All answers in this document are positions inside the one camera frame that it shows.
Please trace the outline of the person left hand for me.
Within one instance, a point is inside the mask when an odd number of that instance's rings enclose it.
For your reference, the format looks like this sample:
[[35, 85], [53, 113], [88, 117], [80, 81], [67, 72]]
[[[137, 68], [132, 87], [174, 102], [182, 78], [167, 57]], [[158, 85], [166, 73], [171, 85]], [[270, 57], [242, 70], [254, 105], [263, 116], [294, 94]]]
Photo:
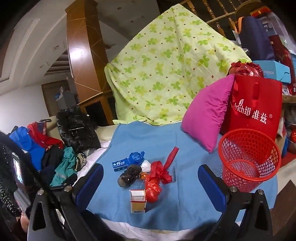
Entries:
[[20, 223], [21, 223], [21, 227], [22, 227], [23, 231], [25, 233], [27, 233], [28, 227], [29, 227], [29, 219], [26, 217], [26, 215], [24, 213], [21, 214]]

